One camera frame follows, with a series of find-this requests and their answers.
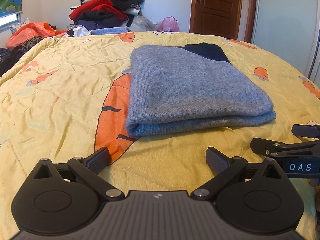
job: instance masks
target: gray knit sweater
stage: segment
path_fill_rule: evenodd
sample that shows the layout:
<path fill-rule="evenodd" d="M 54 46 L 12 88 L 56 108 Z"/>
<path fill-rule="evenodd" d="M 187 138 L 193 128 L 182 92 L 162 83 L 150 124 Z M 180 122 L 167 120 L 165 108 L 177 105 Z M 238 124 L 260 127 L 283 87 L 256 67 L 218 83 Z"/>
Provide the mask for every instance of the gray knit sweater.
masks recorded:
<path fill-rule="evenodd" d="M 228 62 L 145 45 L 132 52 L 131 66 L 126 129 L 133 136 L 257 126 L 276 118 L 269 96 Z"/>

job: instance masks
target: white das lettering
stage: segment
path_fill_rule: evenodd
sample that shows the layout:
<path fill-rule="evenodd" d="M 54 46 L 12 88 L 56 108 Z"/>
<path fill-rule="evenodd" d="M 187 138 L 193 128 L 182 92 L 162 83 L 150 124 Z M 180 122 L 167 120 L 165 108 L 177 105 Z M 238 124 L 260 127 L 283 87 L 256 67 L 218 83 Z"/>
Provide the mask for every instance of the white das lettering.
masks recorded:
<path fill-rule="evenodd" d="M 290 171 L 294 171 L 296 168 L 296 165 L 291 163 L 290 164 Z M 299 168 L 297 171 L 303 171 L 303 166 L 302 164 L 300 164 Z M 311 164 L 307 164 L 307 168 L 306 168 L 306 171 L 311 171 Z"/>

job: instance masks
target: orange plastic bag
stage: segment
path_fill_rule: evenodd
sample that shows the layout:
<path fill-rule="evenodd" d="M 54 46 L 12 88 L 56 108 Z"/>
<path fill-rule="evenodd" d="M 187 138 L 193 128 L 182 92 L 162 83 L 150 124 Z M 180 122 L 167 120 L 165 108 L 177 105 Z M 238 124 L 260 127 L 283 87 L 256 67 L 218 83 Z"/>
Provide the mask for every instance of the orange plastic bag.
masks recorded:
<path fill-rule="evenodd" d="M 14 49 L 36 35 L 47 38 L 55 35 L 64 35 L 67 31 L 56 31 L 48 23 L 29 23 L 12 34 L 5 46 L 8 49 Z"/>

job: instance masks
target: window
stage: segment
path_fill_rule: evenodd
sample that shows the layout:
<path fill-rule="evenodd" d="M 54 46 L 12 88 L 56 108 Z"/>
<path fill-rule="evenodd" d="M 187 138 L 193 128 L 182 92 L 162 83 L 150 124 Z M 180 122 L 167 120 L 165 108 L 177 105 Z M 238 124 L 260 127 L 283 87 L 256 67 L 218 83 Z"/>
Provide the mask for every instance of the window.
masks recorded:
<path fill-rule="evenodd" d="M 20 21 L 19 14 L 12 14 L 0 18 L 0 32 L 9 29 L 9 26 Z"/>

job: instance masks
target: sliding wardrobe door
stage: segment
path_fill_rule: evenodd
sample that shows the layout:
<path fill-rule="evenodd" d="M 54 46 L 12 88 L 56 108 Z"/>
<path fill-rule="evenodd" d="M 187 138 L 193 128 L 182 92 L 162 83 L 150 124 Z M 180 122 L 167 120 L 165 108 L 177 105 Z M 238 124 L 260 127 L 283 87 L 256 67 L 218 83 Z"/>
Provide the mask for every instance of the sliding wardrobe door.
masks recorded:
<path fill-rule="evenodd" d="M 310 75 L 319 36 L 318 0 L 258 0 L 253 44 Z"/>

